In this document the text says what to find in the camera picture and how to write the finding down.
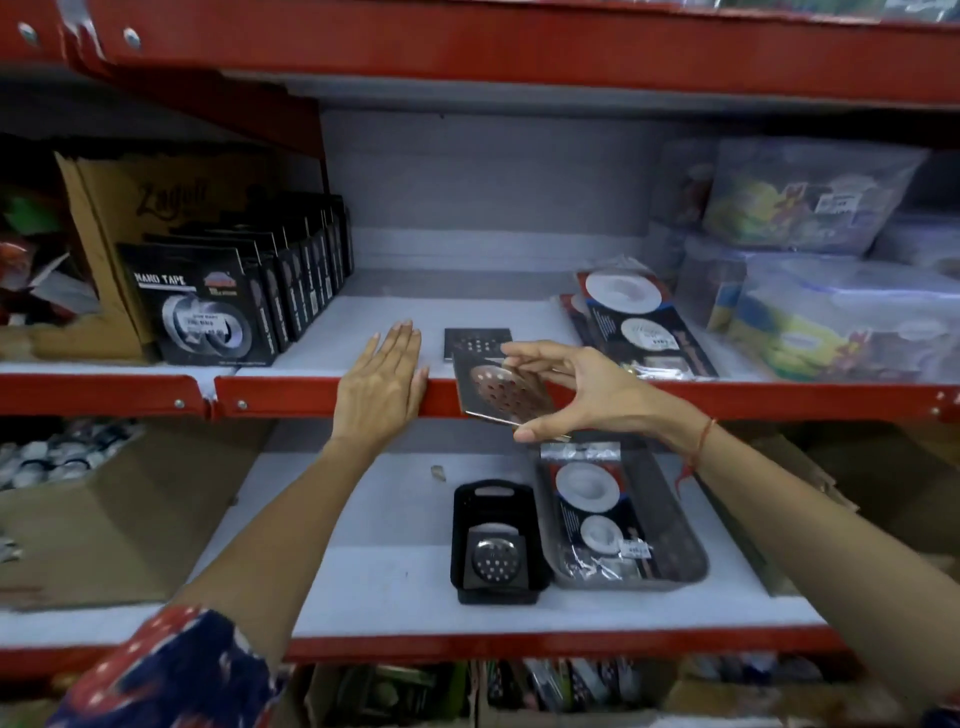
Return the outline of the open brown cardboard box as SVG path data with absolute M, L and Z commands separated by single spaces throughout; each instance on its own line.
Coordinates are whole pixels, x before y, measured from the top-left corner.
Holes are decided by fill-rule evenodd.
M 164 235 L 191 221 L 216 221 L 246 207 L 252 190 L 275 192 L 282 164 L 271 151 L 215 147 L 132 153 L 115 159 L 57 152 L 69 212 L 100 310 L 65 326 L 30 328 L 30 358 L 145 363 L 158 355 L 150 321 L 117 245 Z

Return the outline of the person's left forearm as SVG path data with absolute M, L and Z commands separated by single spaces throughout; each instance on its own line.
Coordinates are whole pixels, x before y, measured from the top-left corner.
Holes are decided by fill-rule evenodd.
M 229 619 L 270 669 L 286 655 L 337 522 L 383 440 L 335 435 L 171 601 Z

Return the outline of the black plastic basket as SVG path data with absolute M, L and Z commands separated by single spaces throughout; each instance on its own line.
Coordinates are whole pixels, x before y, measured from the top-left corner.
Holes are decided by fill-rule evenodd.
M 465 588 L 467 533 L 487 523 L 512 526 L 524 542 L 520 577 L 504 588 Z M 501 479 L 463 484 L 454 492 L 450 582 L 463 605 L 535 605 L 550 585 L 553 571 L 546 562 L 534 489 Z

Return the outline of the bundle of packaged goods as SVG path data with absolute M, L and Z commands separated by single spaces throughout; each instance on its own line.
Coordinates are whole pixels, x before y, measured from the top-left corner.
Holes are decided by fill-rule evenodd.
M 653 709 L 651 681 L 640 661 L 626 657 L 523 658 L 479 666 L 478 703 L 498 720 L 619 716 Z

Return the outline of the low cardboard box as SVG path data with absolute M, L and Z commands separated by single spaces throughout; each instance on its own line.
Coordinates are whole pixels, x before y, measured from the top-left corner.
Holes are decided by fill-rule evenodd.
M 312 663 L 295 667 L 274 728 L 478 728 L 467 661 Z

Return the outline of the large brown cardboard box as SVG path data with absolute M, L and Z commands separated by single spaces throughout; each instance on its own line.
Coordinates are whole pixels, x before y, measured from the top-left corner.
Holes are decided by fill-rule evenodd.
M 273 428 L 270 419 L 149 418 L 88 474 L 0 491 L 0 609 L 169 600 Z

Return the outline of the person's right forearm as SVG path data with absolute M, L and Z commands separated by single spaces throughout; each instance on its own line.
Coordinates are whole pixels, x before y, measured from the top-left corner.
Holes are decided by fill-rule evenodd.
M 717 424 L 702 483 L 918 728 L 960 728 L 960 584 Z

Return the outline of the red metal shelf rack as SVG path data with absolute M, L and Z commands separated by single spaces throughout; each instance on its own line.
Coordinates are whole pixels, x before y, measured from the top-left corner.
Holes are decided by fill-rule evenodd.
M 0 0 L 0 63 L 56 64 L 114 89 L 324 161 L 316 103 L 221 71 L 468 82 L 546 91 L 678 92 L 903 112 L 846 116 L 852 131 L 960 149 L 960 23 L 928 24 L 701 10 L 620 0 L 88 0 L 84 20 L 55 0 Z M 210 419 L 327 414 L 330 377 L 225 381 L 246 401 L 210 404 L 181 373 L 0 373 L 0 415 Z M 960 419 L 956 388 L 788 384 L 686 385 L 728 419 Z M 588 632 L 454 627 L 427 636 L 308 637 L 291 661 L 672 656 L 721 650 L 844 650 L 825 626 L 663 627 Z

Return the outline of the person's left hand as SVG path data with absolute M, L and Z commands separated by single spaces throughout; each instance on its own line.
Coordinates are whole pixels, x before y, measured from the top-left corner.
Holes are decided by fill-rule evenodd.
M 378 353 L 366 369 L 366 376 L 353 385 L 345 374 L 338 385 L 332 420 L 331 441 L 354 451 L 380 453 L 406 426 L 419 416 L 407 413 L 413 374 L 419 368 L 423 336 L 412 321 L 412 341 L 405 365 L 396 375 L 388 373 L 391 330 L 380 336 Z

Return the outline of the pile of tape rolls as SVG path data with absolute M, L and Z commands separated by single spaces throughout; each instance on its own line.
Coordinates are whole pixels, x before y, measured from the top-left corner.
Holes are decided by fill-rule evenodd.
M 0 492 L 81 480 L 145 431 L 136 418 L 75 418 L 44 438 L 0 440 Z

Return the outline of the sink strainer packet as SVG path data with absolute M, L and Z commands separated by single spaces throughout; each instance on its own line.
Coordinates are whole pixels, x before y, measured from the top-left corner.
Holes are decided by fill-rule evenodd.
M 566 315 L 582 346 L 602 349 L 593 329 L 593 319 L 586 300 L 581 294 L 560 294 L 558 304 Z
M 623 268 L 576 273 L 588 343 L 640 380 L 703 382 L 718 370 L 654 273 Z
M 661 576 L 620 443 L 542 444 L 537 466 L 553 508 L 551 549 L 562 583 L 633 589 Z

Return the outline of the row of black tape packets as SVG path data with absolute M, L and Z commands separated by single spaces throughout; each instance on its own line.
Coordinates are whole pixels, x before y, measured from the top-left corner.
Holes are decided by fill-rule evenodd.
M 117 248 L 175 366 L 272 366 L 354 273 L 350 210 L 329 193 L 282 191 Z

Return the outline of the clear bag of colourful toys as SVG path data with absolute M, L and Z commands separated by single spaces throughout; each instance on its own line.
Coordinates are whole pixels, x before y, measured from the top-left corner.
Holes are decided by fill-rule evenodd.
M 724 138 L 702 227 L 742 249 L 862 256 L 929 156 L 889 143 Z
M 960 281 L 842 257 L 753 259 L 726 338 L 800 383 L 960 383 Z
M 675 305 L 685 321 L 724 333 L 733 320 L 748 262 L 758 253 L 690 234 L 678 269 Z

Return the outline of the grey plastic tray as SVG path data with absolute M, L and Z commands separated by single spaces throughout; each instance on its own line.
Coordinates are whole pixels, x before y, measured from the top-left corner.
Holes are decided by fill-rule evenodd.
M 630 493 L 640 523 L 654 549 L 654 560 L 661 575 L 643 582 L 637 588 L 572 588 L 559 579 L 555 564 L 556 556 L 551 548 L 555 518 L 546 484 L 539 475 L 540 444 L 533 446 L 529 455 L 534 473 L 534 496 L 544 557 L 553 572 L 555 583 L 559 588 L 577 591 L 668 592 L 701 582 L 709 573 L 708 555 L 690 526 L 677 497 L 667 484 L 650 449 L 636 441 L 606 442 L 619 443 L 621 446 L 623 462 L 630 480 Z

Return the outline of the person's right hand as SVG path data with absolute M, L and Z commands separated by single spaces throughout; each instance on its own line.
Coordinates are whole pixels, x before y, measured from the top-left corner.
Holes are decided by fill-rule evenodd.
M 637 378 L 593 347 L 511 342 L 502 345 L 502 353 L 508 367 L 573 391 L 570 403 L 558 410 L 589 411 L 596 418 L 591 430 L 648 435 L 693 459 L 718 430 L 715 419 L 688 401 Z

